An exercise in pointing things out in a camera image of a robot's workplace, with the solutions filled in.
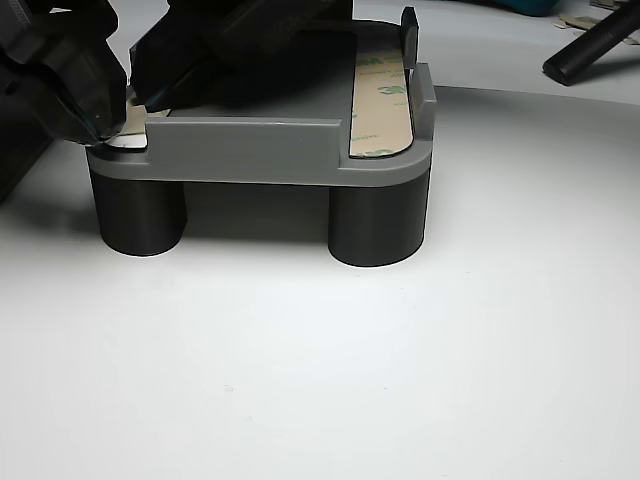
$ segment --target white surface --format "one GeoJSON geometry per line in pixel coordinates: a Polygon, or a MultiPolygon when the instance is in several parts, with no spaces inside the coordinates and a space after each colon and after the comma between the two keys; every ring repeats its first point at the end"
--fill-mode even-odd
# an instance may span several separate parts
{"type": "Polygon", "coordinates": [[[0,478],[639,478],[640,108],[437,94],[388,268],[330,257],[322,189],[191,186],[116,254],[50,151],[0,207],[0,478]]]}
{"type": "MultiPolygon", "coordinates": [[[[436,85],[546,93],[640,105],[640,46],[621,44],[572,87],[542,73],[545,60],[575,40],[571,29],[552,25],[555,16],[532,18],[484,5],[434,0],[363,0],[355,15],[398,22],[405,4],[420,22],[420,59],[436,85]]],[[[587,0],[561,3],[558,12],[603,18],[609,12],[587,0]]]]}

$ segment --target black plastic part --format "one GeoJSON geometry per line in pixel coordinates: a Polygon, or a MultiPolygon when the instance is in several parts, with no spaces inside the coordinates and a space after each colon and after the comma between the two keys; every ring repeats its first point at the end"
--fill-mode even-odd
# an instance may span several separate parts
{"type": "Polygon", "coordinates": [[[389,265],[413,255],[424,240],[430,172],[391,187],[333,187],[331,254],[356,267],[389,265]]]}
{"type": "Polygon", "coordinates": [[[51,144],[40,124],[10,98],[0,96],[0,204],[51,144]]]}
{"type": "Polygon", "coordinates": [[[100,233],[107,245],[137,257],[176,246],[187,223],[182,182],[116,180],[90,172],[100,233]]]}
{"type": "Polygon", "coordinates": [[[127,76],[106,42],[117,28],[107,0],[0,0],[0,95],[54,138],[110,138],[126,120],[127,76]]]}
{"type": "Polygon", "coordinates": [[[552,80],[571,85],[593,62],[640,28],[640,0],[630,0],[544,62],[542,71],[552,80]]]}
{"type": "Polygon", "coordinates": [[[217,79],[280,51],[311,19],[350,20],[353,11],[353,0],[170,0],[169,5],[131,55],[131,85],[150,112],[194,106],[217,79]]]}

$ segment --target gray plastic holder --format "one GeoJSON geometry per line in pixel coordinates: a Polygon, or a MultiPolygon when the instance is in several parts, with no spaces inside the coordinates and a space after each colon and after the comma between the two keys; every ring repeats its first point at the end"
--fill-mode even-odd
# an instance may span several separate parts
{"type": "MultiPolygon", "coordinates": [[[[403,26],[353,23],[354,30],[370,31],[381,41],[394,35],[404,39],[415,139],[400,154],[366,159],[349,156],[355,42],[314,39],[298,47],[307,56],[326,61],[331,75],[312,82],[303,95],[250,109],[212,103],[174,110],[167,118],[149,118],[145,151],[91,148],[87,151],[91,169],[128,180],[352,187],[397,185],[419,177],[431,166],[436,97],[429,67],[415,62],[413,9],[403,14],[403,26]]],[[[266,75],[255,73],[258,78],[266,75]]]]}
{"type": "Polygon", "coordinates": [[[127,255],[173,248],[187,224],[183,182],[314,185],[330,187],[335,258],[380,266],[411,256],[424,239],[436,109],[417,40],[412,8],[401,26],[324,23],[268,64],[212,86],[202,106],[149,118],[146,149],[88,148],[102,238],[127,255]],[[402,46],[414,142],[388,157],[349,156],[363,36],[402,46]]]}

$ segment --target stand leg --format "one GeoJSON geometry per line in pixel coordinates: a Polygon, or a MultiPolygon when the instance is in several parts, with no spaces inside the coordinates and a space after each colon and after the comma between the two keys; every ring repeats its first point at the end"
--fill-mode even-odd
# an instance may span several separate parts
{"type": "Polygon", "coordinates": [[[91,171],[102,239],[138,257],[172,249],[182,237],[187,210],[181,182],[116,180],[91,171]]]}
{"type": "Polygon", "coordinates": [[[430,172],[391,187],[333,187],[331,254],[357,267],[389,265],[413,255],[424,240],[430,172]]]}

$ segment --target black handle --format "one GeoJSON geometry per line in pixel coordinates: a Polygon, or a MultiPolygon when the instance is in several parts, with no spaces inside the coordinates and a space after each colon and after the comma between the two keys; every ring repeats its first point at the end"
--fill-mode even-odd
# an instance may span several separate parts
{"type": "Polygon", "coordinates": [[[640,0],[629,0],[544,62],[542,71],[563,85],[640,28],[640,0]]]}

